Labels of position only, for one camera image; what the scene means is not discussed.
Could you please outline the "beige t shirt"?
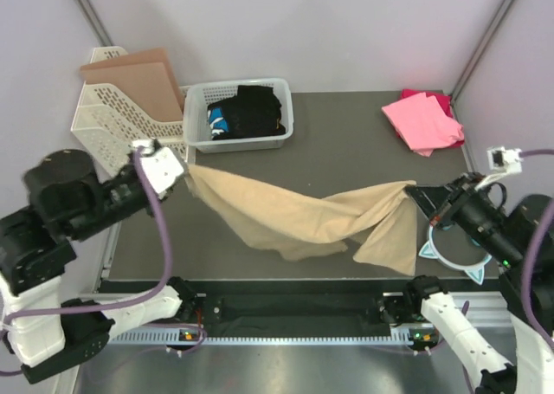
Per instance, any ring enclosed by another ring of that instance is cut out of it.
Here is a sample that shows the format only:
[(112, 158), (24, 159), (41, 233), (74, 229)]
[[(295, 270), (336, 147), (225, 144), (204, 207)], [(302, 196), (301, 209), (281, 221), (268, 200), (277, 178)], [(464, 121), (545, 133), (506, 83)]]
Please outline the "beige t shirt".
[(412, 276), (416, 272), (416, 206), (397, 181), (309, 197), (226, 171), (190, 165), (187, 186), (250, 247), (289, 262), (344, 252), (353, 259)]

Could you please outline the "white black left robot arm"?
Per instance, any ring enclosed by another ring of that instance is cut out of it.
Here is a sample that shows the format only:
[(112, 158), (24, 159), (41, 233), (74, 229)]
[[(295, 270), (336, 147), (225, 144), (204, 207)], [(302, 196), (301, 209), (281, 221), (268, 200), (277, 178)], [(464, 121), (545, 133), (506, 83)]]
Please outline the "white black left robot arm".
[[(198, 301), (171, 273), (172, 253), (161, 204), (186, 166), (155, 140), (136, 143), (116, 175), (100, 181), (92, 157), (66, 149), (24, 174), (26, 207), (1, 221), (1, 340), (31, 384), (96, 356), (120, 334), (159, 320), (189, 322)], [(141, 210), (152, 214), (164, 271), (147, 292), (113, 302), (61, 301), (61, 278), (83, 242)]]

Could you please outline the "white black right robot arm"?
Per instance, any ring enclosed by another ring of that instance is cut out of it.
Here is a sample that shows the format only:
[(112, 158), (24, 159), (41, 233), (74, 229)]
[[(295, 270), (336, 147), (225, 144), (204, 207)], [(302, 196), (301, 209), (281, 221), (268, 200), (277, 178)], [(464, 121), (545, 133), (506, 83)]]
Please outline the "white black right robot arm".
[(553, 199), (531, 194), (510, 213), (490, 200), (484, 176), (465, 173), (406, 194), (432, 227), (456, 225), (503, 268), (499, 291), (516, 337), (512, 364), (484, 339), (440, 280), (421, 275), (403, 290), (404, 311), (427, 320), (462, 363), (476, 393), (553, 391)]

